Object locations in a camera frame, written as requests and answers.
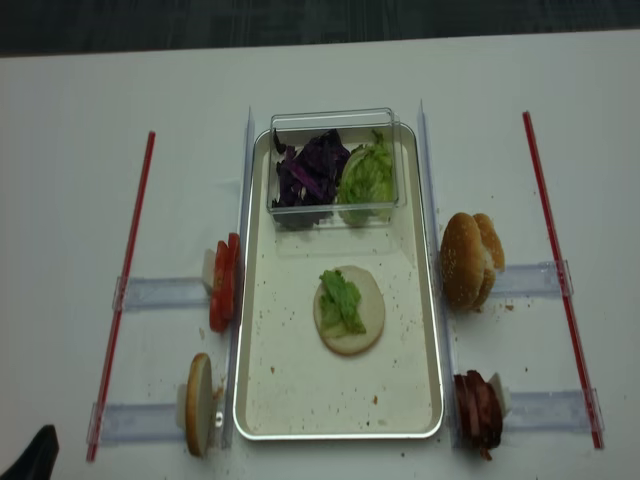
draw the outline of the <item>tomato slice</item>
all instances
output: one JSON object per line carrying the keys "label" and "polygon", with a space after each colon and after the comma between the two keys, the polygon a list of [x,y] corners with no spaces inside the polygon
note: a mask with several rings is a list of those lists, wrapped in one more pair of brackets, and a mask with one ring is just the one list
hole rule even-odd
{"label": "tomato slice", "polygon": [[229,234],[229,252],[224,270],[224,281],[222,282],[222,316],[230,321],[233,318],[235,291],[236,291],[236,270],[238,268],[238,258],[240,257],[240,237],[237,233]]}
{"label": "tomato slice", "polygon": [[216,250],[216,262],[213,270],[213,292],[211,293],[211,303],[209,304],[209,327],[214,332],[222,333],[227,324],[222,315],[222,287],[224,284],[224,273],[229,257],[229,248],[223,241],[218,242]]}

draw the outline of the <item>white table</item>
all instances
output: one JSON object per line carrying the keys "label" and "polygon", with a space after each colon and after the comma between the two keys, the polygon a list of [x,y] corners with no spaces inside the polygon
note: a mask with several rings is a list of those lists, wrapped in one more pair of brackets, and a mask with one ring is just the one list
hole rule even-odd
{"label": "white table", "polygon": [[[60,479],[632,478],[639,58],[631,31],[0,60],[0,471],[54,423]],[[379,105],[413,121],[420,98],[434,159],[532,112],[606,449],[586,435],[516,437],[485,464],[452,451],[445,428],[426,442],[236,435],[207,462],[176,444],[101,448],[87,464],[148,131],[154,162],[213,156],[207,174],[237,178],[249,105],[260,132],[273,113]]]}

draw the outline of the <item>black object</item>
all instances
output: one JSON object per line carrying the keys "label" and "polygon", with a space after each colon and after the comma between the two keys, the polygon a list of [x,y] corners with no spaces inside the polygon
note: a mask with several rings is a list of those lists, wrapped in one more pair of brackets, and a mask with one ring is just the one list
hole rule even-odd
{"label": "black object", "polygon": [[58,456],[58,436],[53,425],[45,425],[0,480],[48,480]]}

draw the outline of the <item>bread slice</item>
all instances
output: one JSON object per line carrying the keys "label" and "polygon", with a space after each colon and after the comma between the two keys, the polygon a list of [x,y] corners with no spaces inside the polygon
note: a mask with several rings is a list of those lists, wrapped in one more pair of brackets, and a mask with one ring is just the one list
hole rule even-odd
{"label": "bread slice", "polygon": [[189,453],[204,457],[213,415],[211,360],[206,353],[198,353],[191,362],[185,410]]}
{"label": "bread slice", "polygon": [[491,219],[456,213],[440,248],[444,293],[453,308],[480,307],[491,293],[495,271],[504,270],[504,251]]}
{"label": "bread slice", "polygon": [[325,288],[320,283],[316,296],[313,299],[313,319],[320,338],[327,347],[340,355],[354,355],[371,347],[382,334],[385,320],[384,298],[373,275],[359,267],[338,267],[347,282],[353,282],[360,290],[360,303],[358,313],[367,330],[367,333],[345,335],[344,337],[325,338],[322,336],[322,310],[320,298],[325,293]]}

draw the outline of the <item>red straw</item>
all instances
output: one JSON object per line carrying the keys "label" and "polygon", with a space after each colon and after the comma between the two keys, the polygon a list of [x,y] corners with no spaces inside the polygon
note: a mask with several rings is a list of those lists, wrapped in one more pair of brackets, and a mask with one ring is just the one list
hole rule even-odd
{"label": "red straw", "polygon": [[[551,214],[551,203],[549,202],[549,195],[547,194],[547,185],[544,181],[544,174],[542,173],[542,163],[540,162],[540,154],[538,153],[538,145],[536,143],[536,136],[533,131],[533,122],[531,121],[531,115],[529,112],[522,114],[524,120],[524,129],[527,132],[527,140],[529,141],[529,150],[531,151],[531,161],[533,162],[533,170],[536,173],[536,180],[538,181],[538,190],[540,191],[540,200],[542,201],[542,210],[544,211],[544,219],[547,222],[547,231],[549,232],[549,241],[551,242],[551,250],[553,252],[553,259],[556,265],[563,265],[562,253],[560,252],[560,242],[558,241],[558,234],[556,233],[555,223],[553,222],[553,215]],[[558,281],[560,285],[565,285],[565,272],[563,268],[558,268]],[[576,321],[576,314],[573,310],[573,301],[571,296],[564,295],[562,297],[564,302],[564,310],[567,315],[567,323],[569,324],[569,333],[571,334],[571,343],[573,344],[573,353],[576,357],[576,365],[578,366],[578,375],[580,376],[580,384],[584,392],[584,401],[591,422],[591,435],[593,437],[593,446],[597,449],[604,448],[604,440],[602,437],[602,428],[598,421],[595,401],[593,397],[593,390],[591,389],[591,382],[589,381],[589,373],[587,372],[587,362],[584,358],[582,351],[582,342],[580,341],[580,334],[578,333],[578,322]]]}
{"label": "red straw", "polygon": [[[136,235],[138,234],[138,225],[140,224],[140,214],[142,213],[142,201],[144,200],[144,191],[147,187],[147,179],[149,178],[149,169],[151,168],[151,156],[153,155],[153,144],[155,143],[155,132],[149,132],[147,139],[147,150],[144,154],[144,164],[140,173],[140,184],[138,185],[138,197],[136,198],[136,206],[133,210],[133,218],[131,219],[131,229],[129,230],[129,241],[127,242],[127,250],[124,255],[124,264],[122,265],[122,273],[120,274],[120,289],[124,291],[127,281],[129,280],[129,272],[131,271],[131,262],[133,260],[133,251],[136,246]],[[120,320],[122,318],[122,295],[118,294],[118,304],[113,312],[113,320],[111,321],[111,333],[109,334],[109,343],[107,343],[107,353],[102,368],[102,380],[100,381],[100,391],[98,393],[98,401],[94,409],[92,419],[93,431],[90,435],[89,449],[87,450],[87,462],[93,462],[98,451],[98,436],[100,434],[100,422],[104,406],[107,401],[107,390],[109,389],[109,379],[111,377],[111,366],[113,365],[113,355],[116,349],[116,340],[118,339],[118,330],[120,329]]]}

